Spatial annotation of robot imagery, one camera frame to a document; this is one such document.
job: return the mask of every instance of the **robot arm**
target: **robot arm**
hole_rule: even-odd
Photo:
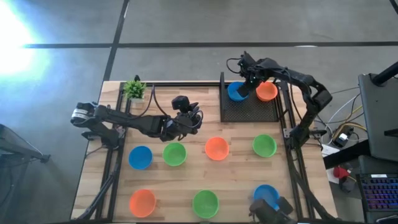
[[[307,112],[300,124],[290,132],[289,143],[291,148],[303,146],[310,137],[309,127],[313,120],[332,99],[328,90],[311,75],[281,67],[270,58],[255,61],[248,53],[244,52],[238,65],[241,67],[240,75],[245,78],[244,85],[238,89],[238,93],[243,97],[270,77],[286,81],[300,88],[307,106]],[[313,96],[311,87],[317,90]]]
[[[139,130],[142,134],[161,141],[171,141],[178,136],[178,140],[187,134],[196,134],[201,126],[203,117],[198,103],[189,103],[186,96],[178,96],[172,101],[173,109],[180,110],[175,118],[164,115],[136,116],[96,103],[78,103],[70,122],[79,128],[88,128],[95,136],[99,136],[103,144],[118,147],[122,133],[116,129],[108,129],[102,122],[109,122],[120,126],[127,126]]]

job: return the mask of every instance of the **gray floor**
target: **gray floor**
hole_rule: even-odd
[[[122,3],[0,2],[8,16],[0,22],[7,30],[0,37],[6,46],[0,52],[0,123],[52,155],[47,164],[29,166],[12,223],[69,219],[87,144],[69,119],[78,101],[98,99],[110,49],[16,50],[7,43],[111,43]],[[397,20],[387,0],[131,0],[120,42],[390,41],[398,38]],[[398,47],[118,49],[110,80],[135,74],[144,80],[217,80],[226,72],[225,60],[244,50],[312,74],[330,91],[357,86],[359,74],[378,73],[398,58]],[[320,116],[328,121],[358,93],[334,95]],[[349,109],[334,120],[344,119]],[[339,217],[362,220],[359,199],[332,189]]]

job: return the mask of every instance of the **rgb keyboard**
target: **rgb keyboard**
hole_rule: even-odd
[[[357,180],[365,211],[398,211],[398,174],[360,174]]]

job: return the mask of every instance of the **wooden table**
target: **wooden table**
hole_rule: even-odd
[[[115,108],[119,84],[104,82],[99,99],[101,105]],[[186,95],[191,103],[199,102],[205,114],[203,124],[198,134],[188,135],[181,141],[188,155],[185,163],[178,167],[168,166],[162,158],[167,142],[128,129],[114,222],[203,221],[192,210],[192,198],[201,189],[214,191],[220,200],[220,209],[217,215],[209,219],[210,222],[251,221],[248,217],[249,206],[254,189],[261,184],[274,186],[280,195],[294,205],[280,123],[221,123],[218,87],[157,87],[156,95],[160,106],[173,117],[176,114],[171,105],[174,97]],[[299,111],[304,114],[305,104],[298,88],[294,88],[294,95]],[[145,102],[132,104],[130,112],[141,113],[149,97],[150,90],[145,93]],[[125,102],[122,103],[121,111],[124,111],[125,105]],[[154,102],[147,114],[160,114]],[[252,149],[253,138],[263,133],[269,134],[277,142],[277,152],[270,158],[259,157]],[[229,155],[223,161],[212,161],[205,154],[205,143],[213,136],[221,136],[229,143]],[[99,141],[90,142],[88,152],[100,145]],[[149,147],[154,155],[152,165],[146,170],[134,170],[128,163],[130,151],[140,145]],[[311,190],[328,212],[336,216],[320,148],[305,145],[302,149]],[[85,160],[72,218],[82,214],[98,193],[105,157],[106,150],[103,149]],[[136,218],[129,210],[130,196],[139,189],[152,190],[157,199],[155,211],[147,218]],[[304,197],[302,194],[300,197],[305,210]]]

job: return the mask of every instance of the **orange bowl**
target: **orange bowl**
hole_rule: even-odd
[[[273,100],[278,94],[278,88],[272,82],[263,82],[256,88],[257,97],[264,102]]]
[[[223,138],[213,137],[206,142],[206,155],[213,160],[220,161],[225,159],[229,153],[229,145]]]
[[[155,210],[155,206],[155,195],[150,190],[137,190],[130,198],[130,211],[138,218],[150,215]]]

